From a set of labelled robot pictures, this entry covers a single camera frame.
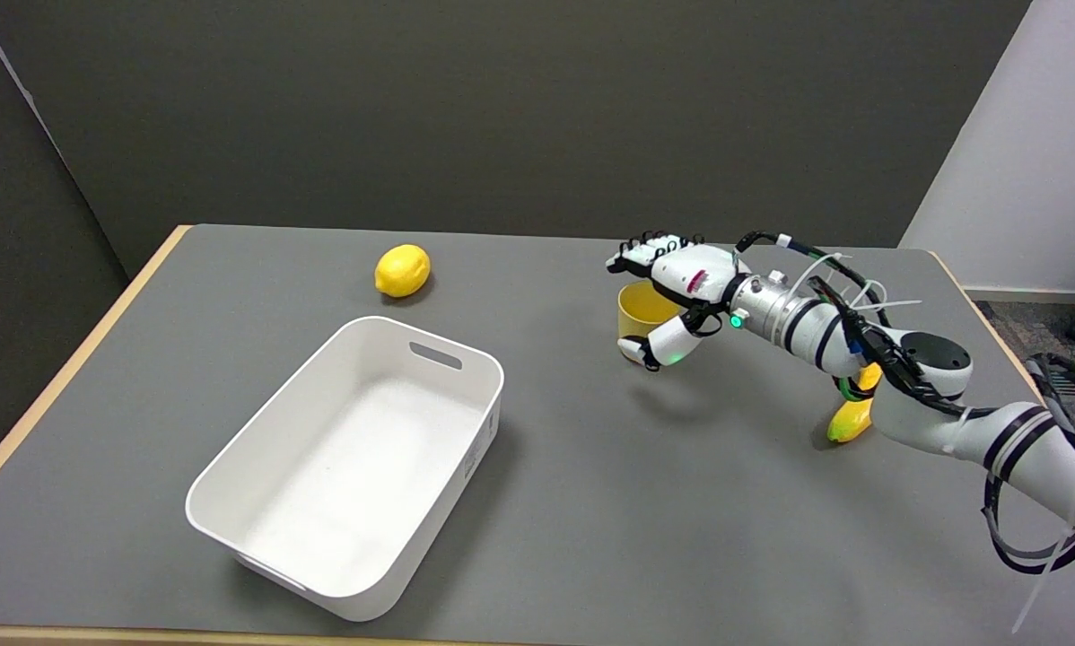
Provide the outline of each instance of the table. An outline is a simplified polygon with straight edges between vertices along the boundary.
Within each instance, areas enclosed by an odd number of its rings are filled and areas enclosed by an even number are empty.
[[[435,277],[389,303],[371,270],[400,242],[430,250]],[[980,468],[874,432],[829,448],[828,377],[750,334],[658,375],[621,359],[613,249],[177,229],[0,446],[0,641],[1075,643],[1075,568],[1009,637],[1033,582],[992,555]],[[935,257],[842,250],[893,299],[924,300],[895,326],[973,353],[973,404],[1034,397]],[[348,625],[239,568],[182,503],[285,377],[370,314],[491,353],[506,385],[496,444],[402,600]],[[1013,500],[1005,525],[1044,527]]]

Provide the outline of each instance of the white robotic arm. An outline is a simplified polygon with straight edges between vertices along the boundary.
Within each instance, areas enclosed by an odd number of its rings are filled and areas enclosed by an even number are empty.
[[[796,244],[791,238],[760,232],[744,238],[737,250],[758,238],[773,239],[814,258],[822,254]],[[864,283],[846,267],[830,267]],[[960,400],[973,364],[963,347],[935,334],[889,328],[883,314],[882,326],[868,322],[823,281],[809,281],[816,293],[801,293],[791,289],[778,271],[755,274],[737,253],[704,245],[699,238],[645,233],[624,242],[606,268],[613,274],[628,271],[649,278],[657,291],[686,307],[684,314],[648,336],[619,340],[629,359],[650,371],[677,363],[701,339],[720,330],[720,326],[710,330],[711,318],[727,316],[732,328],[762,336],[819,371],[848,381],[851,388],[856,388],[852,377],[861,368],[876,362],[887,385],[879,386],[873,401],[874,425],[894,442],[976,462],[988,471],[984,512],[997,555],[1009,568],[1041,573],[1044,568],[1063,568],[1075,559],[1075,535],[1050,562],[1054,549],[1018,551],[997,533],[1002,483],[1017,487],[1075,528],[1075,426],[1059,405],[1049,410],[1034,402],[1017,402],[997,410],[964,408]],[[1038,384],[1044,384],[1045,393],[1055,396],[1047,382],[1042,373]],[[1049,397],[1049,406],[1054,401],[1055,397]]]

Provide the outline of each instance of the white plastic bin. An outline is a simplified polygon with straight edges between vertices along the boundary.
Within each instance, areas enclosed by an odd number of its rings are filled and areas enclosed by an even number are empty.
[[[497,434],[502,365],[389,318],[346,324],[190,486],[194,528],[349,621],[393,606]]]

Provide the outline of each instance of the yellow cup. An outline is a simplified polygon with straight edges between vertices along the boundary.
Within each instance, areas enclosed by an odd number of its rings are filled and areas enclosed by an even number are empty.
[[[616,338],[648,336],[682,307],[654,289],[648,281],[629,283],[616,295]]]

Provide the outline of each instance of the lemon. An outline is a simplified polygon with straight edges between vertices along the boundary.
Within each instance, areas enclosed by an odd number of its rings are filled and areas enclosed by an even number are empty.
[[[417,245],[399,245],[377,260],[374,289],[393,298],[405,298],[430,278],[430,257]]]
[[[882,368],[873,363],[861,371],[857,385],[869,389],[877,385],[879,379],[882,379]],[[828,439],[837,444],[855,441],[873,422],[872,408],[871,399],[844,402],[836,415],[833,415],[833,420],[829,422]]]

